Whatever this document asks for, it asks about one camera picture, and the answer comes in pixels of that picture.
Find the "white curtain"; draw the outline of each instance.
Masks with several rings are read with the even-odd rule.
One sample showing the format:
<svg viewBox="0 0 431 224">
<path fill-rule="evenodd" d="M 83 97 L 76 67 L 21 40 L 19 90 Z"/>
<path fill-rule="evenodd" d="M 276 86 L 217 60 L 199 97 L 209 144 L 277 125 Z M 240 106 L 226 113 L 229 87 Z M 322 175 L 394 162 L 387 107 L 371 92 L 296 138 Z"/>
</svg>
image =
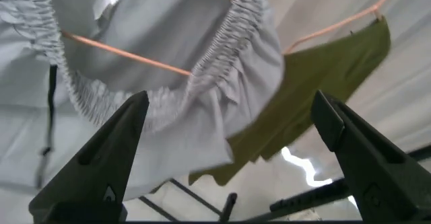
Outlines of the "white curtain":
<svg viewBox="0 0 431 224">
<path fill-rule="evenodd" d="M 281 45 L 337 23 L 378 0 L 270 0 Z M 381 9 L 391 31 L 390 55 L 349 99 L 348 106 L 404 151 L 431 142 L 431 0 L 388 0 Z M 330 42 L 365 27 L 373 15 L 296 50 Z M 342 176 L 335 155 L 312 127 L 289 146 L 309 158 L 315 180 Z"/>
</svg>

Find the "orange hanger bar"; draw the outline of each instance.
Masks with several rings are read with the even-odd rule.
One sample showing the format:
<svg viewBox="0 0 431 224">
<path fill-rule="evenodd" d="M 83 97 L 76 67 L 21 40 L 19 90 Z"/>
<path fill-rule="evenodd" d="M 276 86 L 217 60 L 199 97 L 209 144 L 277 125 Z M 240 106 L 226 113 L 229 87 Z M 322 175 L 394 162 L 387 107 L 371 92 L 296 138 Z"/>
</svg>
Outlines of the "orange hanger bar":
<svg viewBox="0 0 431 224">
<path fill-rule="evenodd" d="M 180 73 L 182 75 L 190 75 L 191 74 L 188 71 L 185 71 L 185 70 L 182 70 L 182 69 L 170 66 L 170 65 L 166 65 L 164 63 L 159 63 L 158 61 L 154 61 L 154 60 L 151 60 L 151 59 L 146 59 L 146 58 L 138 56 L 136 54 L 133 54 L 133 53 L 130 53 L 130 52 L 126 52 L 124 50 L 120 50 L 118 48 L 115 48 L 115 47 L 112 47 L 112 46 L 108 46 L 106 44 L 103 44 L 103 43 L 100 43 L 100 42 L 96 42 L 94 40 L 90 40 L 90 39 L 85 38 L 83 36 L 77 36 L 77 35 L 74 35 L 74 34 L 71 34 L 69 32 L 65 32 L 65 31 L 61 31 L 61 33 L 62 33 L 62 35 L 64 37 L 70 38 L 70 39 L 78 41 L 78 42 L 82 42 L 84 44 L 88 44 L 90 46 L 95 46 L 95 47 L 107 50 L 109 52 L 113 52 L 115 54 L 121 55 L 123 57 L 127 57 L 129 59 L 133 59 L 133 60 L 139 61 L 141 63 L 148 63 L 148 64 L 151 64 L 153 66 L 156 66 L 156 67 L 159 67 L 159 68 L 162 68 L 162 69 L 168 69 L 168 70 Z"/>
<path fill-rule="evenodd" d="M 310 40 L 311 38 L 315 38 L 317 36 L 321 36 L 323 34 L 326 34 L 328 32 L 333 31 L 334 29 L 340 28 L 354 20 L 357 20 L 361 17 L 364 17 L 365 15 L 368 15 L 369 13 L 374 13 L 374 15 L 376 15 L 376 17 L 381 20 L 382 19 L 382 15 L 380 14 L 380 12 L 378 11 L 380 9 L 380 7 L 383 5 L 383 3 L 386 0 L 379 0 L 377 3 L 375 3 L 374 5 L 372 5 L 371 7 L 369 7 L 368 9 L 365 9 L 364 11 L 361 11 L 360 13 L 357 13 L 356 15 L 353 15 L 341 22 L 338 22 L 332 26 L 329 26 L 323 30 L 320 30 L 318 32 L 315 32 L 313 34 L 310 34 L 308 36 L 305 36 L 303 38 L 300 38 L 299 40 L 297 40 L 295 43 L 293 43 L 291 46 L 289 46 L 289 48 L 284 52 L 284 54 L 289 54 L 293 51 L 294 48 L 296 48 L 299 44 Z"/>
</svg>

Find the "black cord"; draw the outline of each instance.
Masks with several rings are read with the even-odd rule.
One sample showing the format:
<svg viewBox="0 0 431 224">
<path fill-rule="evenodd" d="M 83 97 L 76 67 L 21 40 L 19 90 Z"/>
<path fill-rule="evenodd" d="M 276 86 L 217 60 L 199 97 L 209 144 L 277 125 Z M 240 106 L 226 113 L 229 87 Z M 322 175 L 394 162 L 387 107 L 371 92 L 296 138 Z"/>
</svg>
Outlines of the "black cord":
<svg viewBox="0 0 431 224">
<path fill-rule="evenodd" d="M 53 124 L 54 124 L 54 93 L 57 86 L 57 66 L 51 65 L 49 68 L 49 88 L 48 88 L 48 130 L 46 133 L 46 147 L 40 153 L 42 160 L 37 171 L 36 187 L 41 189 L 44 174 L 48 165 L 48 157 L 53 150 Z"/>
</svg>

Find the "green fabric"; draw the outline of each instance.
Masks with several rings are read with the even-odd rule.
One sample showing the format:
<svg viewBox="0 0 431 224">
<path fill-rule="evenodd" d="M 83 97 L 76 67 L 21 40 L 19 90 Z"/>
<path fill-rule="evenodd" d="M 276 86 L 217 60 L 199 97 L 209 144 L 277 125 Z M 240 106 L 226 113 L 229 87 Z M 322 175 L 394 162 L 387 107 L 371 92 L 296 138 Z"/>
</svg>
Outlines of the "green fabric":
<svg viewBox="0 0 431 224">
<path fill-rule="evenodd" d="M 380 65 L 391 46 L 385 19 L 351 36 L 285 56 L 286 70 L 277 93 L 256 121 L 228 139 L 234 163 L 191 174 L 192 184 L 210 174 L 221 186 L 248 162 L 268 160 L 311 125 L 310 107 L 318 89 L 345 102 Z"/>
</svg>

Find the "garment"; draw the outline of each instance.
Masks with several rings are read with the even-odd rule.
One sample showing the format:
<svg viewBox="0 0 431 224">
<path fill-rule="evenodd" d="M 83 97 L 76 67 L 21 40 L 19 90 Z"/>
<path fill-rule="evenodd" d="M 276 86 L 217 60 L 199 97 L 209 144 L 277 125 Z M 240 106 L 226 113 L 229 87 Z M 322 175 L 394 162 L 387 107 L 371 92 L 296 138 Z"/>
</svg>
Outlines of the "garment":
<svg viewBox="0 0 431 224">
<path fill-rule="evenodd" d="M 255 122 L 230 137 L 235 162 L 189 176 L 192 184 L 210 174 L 219 185 L 259 156 L 268 160 L 312 125 L 310 107 L 318 89 L 345 102 L 380 65 L 391 46 L 385 19 L 351 36 L 284 57 L 286 70 L 277 93 Z"/>
<path fill-rule="evenodd" d="M 257 117 L 281 83 L 267 0 L 108 1 L 0 0 L 0 186 L 36 192 L 50 65 L 58 72 L 46 180 L 131 94 L 148 92 L 125 200 L 174 176 L 231 163 L 226 137 Z M 191 76 L 64 39 L 60 28 Z"/>
</svg>

